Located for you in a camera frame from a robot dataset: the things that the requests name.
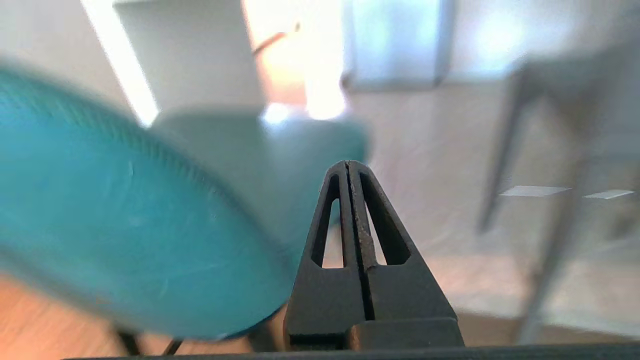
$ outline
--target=teal chair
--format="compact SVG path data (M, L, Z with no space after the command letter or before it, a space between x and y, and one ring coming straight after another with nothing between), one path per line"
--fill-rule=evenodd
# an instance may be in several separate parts
M259 113L142 129L0 66L1 268L121 335L251 329L287 302L324 173L363 161L366 145L354 122L267 126Z

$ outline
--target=gray chair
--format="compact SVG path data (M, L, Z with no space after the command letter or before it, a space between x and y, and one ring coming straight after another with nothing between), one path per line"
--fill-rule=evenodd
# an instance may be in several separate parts
M518 335L518 343L524 344L536 340L545 301L579 241L588 201L584 197L605 190L599 186L612 163L640 160L640 42L629 41L583 58L528 62L513 80L512 105L481 214L481 232L491 227L499 195L507 190L525 110L546 97L567 120L563 125L571 129L578 144L572 184L567 185L572 191L555 218Z

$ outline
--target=tiled floor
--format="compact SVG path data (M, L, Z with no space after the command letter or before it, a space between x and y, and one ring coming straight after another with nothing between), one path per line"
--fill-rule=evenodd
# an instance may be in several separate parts
M509 342L515 322L496 318L521 313L552 209L565 196L508 197L495 227L476 234L505 95L504 84L487 83L350 97L353 111L371 130L371 167L445 294L464 314L461 328L468 345ZM553 118L545 110L533 115L514 185L566 184L570 142L548 126ZM594 199L587 245L569 264L550 302L549 323L640 337L640 243L608 241L607 214L621 201ZM278 319L281 326L282 316ZM619 340L563 331L547 329L543 341ZM167 342L148 336L144 345L158 354ZM246 351L249 346L240 339L190 342L179 353ZM104 320L1 280L1 359L117 354Z

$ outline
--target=teal chair seat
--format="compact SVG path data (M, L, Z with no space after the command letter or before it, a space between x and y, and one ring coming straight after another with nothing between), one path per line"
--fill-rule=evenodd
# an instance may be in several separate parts
M0 68L0 266L121 326L245 331L287 301L324 173L365 158L349 121L191 111L145 130Z

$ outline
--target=blurry teal chair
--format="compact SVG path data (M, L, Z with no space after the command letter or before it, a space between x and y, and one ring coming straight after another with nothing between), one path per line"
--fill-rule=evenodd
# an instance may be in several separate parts
M286 303L355 123L192 111L149 130L0 67L0 266L131 331L222 339Z

